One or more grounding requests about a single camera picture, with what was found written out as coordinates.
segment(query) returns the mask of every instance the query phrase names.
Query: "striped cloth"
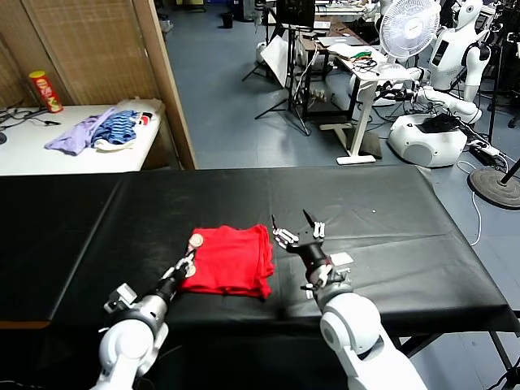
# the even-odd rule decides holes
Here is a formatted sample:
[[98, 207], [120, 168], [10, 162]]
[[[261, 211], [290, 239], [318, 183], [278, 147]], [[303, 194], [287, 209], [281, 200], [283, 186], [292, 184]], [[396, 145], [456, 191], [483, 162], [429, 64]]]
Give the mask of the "striped cloth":
[[107, 140], [114, 145], [122, 145], [136, 138], [133, 127], [137, 113], [133, 110], [116, 112], [109, 116], [96, 130], [92, 137], [92, 147], [97, 140]]

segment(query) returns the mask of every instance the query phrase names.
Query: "folded red shirt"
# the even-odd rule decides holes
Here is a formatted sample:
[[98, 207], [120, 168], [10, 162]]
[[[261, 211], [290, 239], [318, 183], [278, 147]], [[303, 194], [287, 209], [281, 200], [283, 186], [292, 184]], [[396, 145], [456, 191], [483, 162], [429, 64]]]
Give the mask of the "folded red shirt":
[[237, 230], [229, 226], [194, 229], [204, 237], [195, 255], [197, 272], [180, 291], [245, 295], [266, 299], [271, 294], [267, 277], [275, 271], [273, 246], [263, 225]]

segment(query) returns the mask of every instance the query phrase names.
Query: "gray floor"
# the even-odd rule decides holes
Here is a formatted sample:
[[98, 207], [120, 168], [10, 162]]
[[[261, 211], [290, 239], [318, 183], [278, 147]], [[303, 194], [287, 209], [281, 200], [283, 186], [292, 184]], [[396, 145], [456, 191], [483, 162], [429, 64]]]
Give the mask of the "gray floor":
[[[312, 136], [302, 136], [290, 115], [254, 116], [285, 97], [276, 84], [258, 76], [241, 82], [254, 65], [257, 42], [264, 30], [255, 34], [253, 24], [234, 23], [221, 29], [222, 7], [208, 6], [208, 12], [168, 11], [174, 29], [168, 34], [167, 48], [180, 92], [184, 113], [202, 169], [245, 167], [334, 166], [336, 157], [345, 155], [333, 133], [320, 132], [309, 124]], [[333, 72], [327, 89], [337, 101], [348, 102], [345, 83], [348, 76]], [[485, 132], [488, 113], [477, 129]], [[373, 124], [380, 119], [372, 115]], [[512, 158], [520, 155], [520, 128], [508, 129], [507, 114], [496, 117], [494, 144]], [[374, 130], [388, 136], [388, 126]], [[382, 143], [383, 159], [377, 164], [402, 164]], [[479, 165], [468, 153], [461, 159]], [[478, 220], [466, 185], [466, 174], [456, 167], [431, 172], [435, 192], [469, 242], [477, 236]], [[474, 247], [492, 278], [514, 309], [520, 309], [520, 214], [501, 210], [477, 199], [482, 212], [482, 240]], [[510, 358], [520, 355], [520, 340], [502, 334]], [[481, 389], [498, 379], [504, 367], [485, 333], [444, 335], [413, 358], [430, 390]]]

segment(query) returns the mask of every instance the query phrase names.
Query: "pringles can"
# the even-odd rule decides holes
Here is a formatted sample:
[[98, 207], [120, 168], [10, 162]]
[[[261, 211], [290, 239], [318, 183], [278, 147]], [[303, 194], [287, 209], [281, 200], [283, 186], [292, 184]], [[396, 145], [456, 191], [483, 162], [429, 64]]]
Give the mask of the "pringles can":
[[47, 105], [47, 110], [49, 110], [49, 112], [55, 113], [63, 110], [58, 94], [53, 90], [52, 84], [44, 71], [33, 71], [29, 73], [29, 77]]

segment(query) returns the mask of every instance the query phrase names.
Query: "white table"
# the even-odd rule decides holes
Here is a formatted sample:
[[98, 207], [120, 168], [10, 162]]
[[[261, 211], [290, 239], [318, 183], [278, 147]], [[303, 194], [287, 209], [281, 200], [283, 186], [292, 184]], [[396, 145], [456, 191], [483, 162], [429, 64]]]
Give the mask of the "white table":
[[[44, 145], [63, 134], [90, 115], [99, 115], [111, 106], [65, 106], [57, 114], [45, 113], [38, 119], [60, 122], [59, 126], [45, 126], [36, 120], [27, 120], [3, 133], [7, 142], [0, 145], [0, 176], [62, 175], [78, 173], [108, 173], [139, 171], [158, 132], [168, 149], [172, 148], [164, 105], [157, 99], [133, 99], [121, 102], [120, 110], [148, 111], [154, 113], [146, 127], [136, 127], [136, 141], [131, 149], [101, 152], [84, 149], [71, 156], [59, 150], [48, 150]], [[16, 123], [13, 119], [2, 123]]]
[[[275, 2], [269, 3], [266, 4], [266, 7], [271, 8], [273, 12], [268, 12], [268, 25], [272, 26], [276, 24], [276, 6]], [[342, 22], [353, 22], [365, 13], [366, 6], [329, 6], [326, 1], [321, 4], [316, 2], [314, 9], [315, 16], [336, 16]]]
[[374, 156], [360, 156], [359, 149], [365, 135], [366, 124], [370, 117], [372, 110], [372, 104], [375, 98], [375, 90], [379, 81], [404, 81], [410, 80], [410, 74], [406, 68], [402, 67], [397, 63], [387, 63], [386, 57], [382, 55], [378, 50], [371, 46], [356, 46], [359, 52], [364, 50], [370, 50], [372, 52], [372, 58], [378, 63], [372, 71], [363, 71], [354, 65], [354, 62], [340, 58], [341, 62], [360, 80], [359, 92], [362, 92], [363, 99], [362, 111], [359, 120], [357, 121], [356, 131], [353, 136], [352, 145], [350, 149], [347, 147], [346, 135], [343, 128], [348, 127], [346, 124], [331, 124], [322, 125], [319, 128], [321, 130], [334, 130], [338, 136], [344, 149], [349, 154], [348, 156], [338, 157], [337, 163], [340, 165], [347, 164], [362, 164], [362, 163], [375, 163]]

